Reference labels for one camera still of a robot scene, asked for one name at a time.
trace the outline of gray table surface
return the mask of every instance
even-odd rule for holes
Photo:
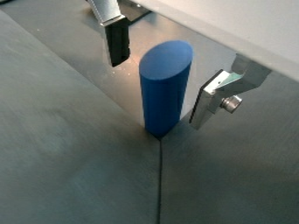
[[[0,11],[0,223],[155,223],[159,142]]]
[[[299,221],[299,83],[272,73],[234,115],[163,139],[162,223]]]
[[[184,114],[202,83],[222,68],[230,70],[235,52],[154,13],[130,28],[131,59],[111,68],[86,1],[15,0],[1,9],[140,123],[138,63],[154,45],[184,39],[194,46]],[[263,86],[243,94],[234,115],[219,112],[200,131],[190,127],[188,117],[179,123],[163,139],[162,223],[298,222],[298,89],[272,72]]]

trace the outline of gray floor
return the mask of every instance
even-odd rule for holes
[[[143,123],[139,60],[158,43],[184,39],[195,49],[186,114],[235,52],[152,13],[130,28],[131,59],[111,68],[86,1],[15,0],[0,9],[79,71],[43,46],[29,50],[51,55],[56,72],[40,57],[1,57],[0,137],[11,148],[0,157],[0,222],[155,223],[158,142],[111,100]],[[19,52],[5,42],[4,50]],[[36,66],[47,75],[36,75]],[[272,72],[243,98],[234,115],[220,111],[199,131],[186,117],[163,139],[162,223],[299,220],[299,84]]]
[[[155,223],[159,142],[0,11],[0,223]]]
[[[163,139],[163,224],[299,221],[299,83],[272,73],[243,98]]]

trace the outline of metal clamp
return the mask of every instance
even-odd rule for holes
[[[236,95],[258,88],[270,73],[267,67],[238,54],[231,73],[219,70],[200,88],[191,112],[191,126],[198,130],[220,109],[232,114],[242,103]]]
[[[108,62],[112,67],[130,57],[128,20],[120,13],[118,0],[88,0],[91,9],[104,28]]]

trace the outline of blue cylinder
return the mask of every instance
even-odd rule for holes
[[[180,40],[154,47],[139,64],[144,128],[163,137],[180,121],[192,64],[192,47]]]

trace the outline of blue foam block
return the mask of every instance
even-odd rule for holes
[[[162,43],[142,58],[144,127],[156,137],[180,121],[191,63],[192,47],[180,40]]]

